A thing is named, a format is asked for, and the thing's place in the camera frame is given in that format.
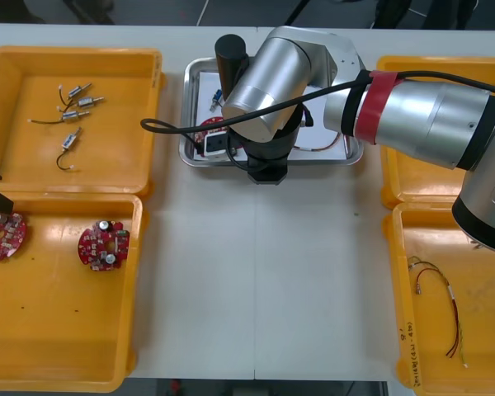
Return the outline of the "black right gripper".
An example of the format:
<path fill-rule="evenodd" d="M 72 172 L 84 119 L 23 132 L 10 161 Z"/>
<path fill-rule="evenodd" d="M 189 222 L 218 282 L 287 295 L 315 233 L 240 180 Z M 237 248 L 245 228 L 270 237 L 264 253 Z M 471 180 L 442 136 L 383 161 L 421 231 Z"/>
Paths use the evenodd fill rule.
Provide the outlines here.
<path fill-rule="evenodd" d="M 279 185 L 288 174 L 288 158 L 277 158 L 262 161 L 249 157 L 247 160 L 248 177 L 258 185 Z"/>

